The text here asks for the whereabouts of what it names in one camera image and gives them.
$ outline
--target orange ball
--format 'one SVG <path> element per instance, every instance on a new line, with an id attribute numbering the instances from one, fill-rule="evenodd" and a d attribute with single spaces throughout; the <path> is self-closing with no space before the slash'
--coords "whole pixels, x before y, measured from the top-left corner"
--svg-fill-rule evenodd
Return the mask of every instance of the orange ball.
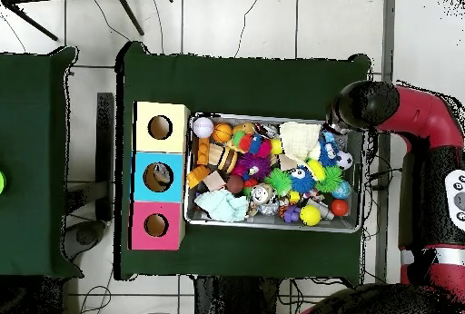
<path id="1" fill-rule="evenodd" d="M 233 137 L 233 129 L 228 123 L 217 123 L 212 138 L 219 143 L 226 143 Z"/>

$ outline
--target light blue cloth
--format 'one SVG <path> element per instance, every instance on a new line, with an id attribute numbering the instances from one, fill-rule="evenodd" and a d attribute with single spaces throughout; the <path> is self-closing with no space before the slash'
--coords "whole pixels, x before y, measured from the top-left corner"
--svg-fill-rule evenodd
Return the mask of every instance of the light blue cloth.
<path id="1" fill-rule="evenodd" d="M 200 194 L 194 200 L 195 204 L 210 214 L 216 221 L 239 222 L 245 220 L 249 202 L 245 197 L 235 198 L 226 189 Z"/>

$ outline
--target green spiky ball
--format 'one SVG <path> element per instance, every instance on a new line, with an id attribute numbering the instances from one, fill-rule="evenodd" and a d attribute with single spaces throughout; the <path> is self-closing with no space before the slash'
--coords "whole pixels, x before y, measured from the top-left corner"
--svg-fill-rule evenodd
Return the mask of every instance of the green spiky ball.
<path id="1" fill-rule="evenodd" d="M 338 166 L 329 166 L 324 168 L 324 172 L 326 173 L 326 179 L 317 182 L 316 189 L 321 192 L 335 191 L 342 183 L 342 169 Z"/>
<path id="2" fill-rule="evenodd" d="M 290 175 L 278 168 L 270 172 L 270 175 L 265 178 L 265 183 L 271 185 L 280 197 L 286 195 L 292 187 Z"/>

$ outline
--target soccer ball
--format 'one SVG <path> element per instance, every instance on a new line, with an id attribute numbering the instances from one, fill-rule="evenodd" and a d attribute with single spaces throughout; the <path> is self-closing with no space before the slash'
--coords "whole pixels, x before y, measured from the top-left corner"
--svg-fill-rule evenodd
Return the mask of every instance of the soccer ball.
<path id="1" fill-rule="evenodd" d="M 349 169 L 353 164 L 353 158 L 352 158 L 352 155 L 349 152 L 338 152 L 338 154 L 336 156 L 336 161 L 337 161 L 336 164 L 342 170 Z"/>

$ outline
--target red ball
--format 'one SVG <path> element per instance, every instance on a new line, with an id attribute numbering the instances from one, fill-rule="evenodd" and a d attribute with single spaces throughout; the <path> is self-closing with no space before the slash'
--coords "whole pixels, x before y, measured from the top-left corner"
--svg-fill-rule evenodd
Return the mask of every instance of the red ball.
<path id="1" fill-rule="evenodd" d="M 331 202 L 331 211 L 334 215 L 341 217 L 342 215 L 347 214 L 349 211 L 349 203 L 345 200 L 334 200 Z"/>

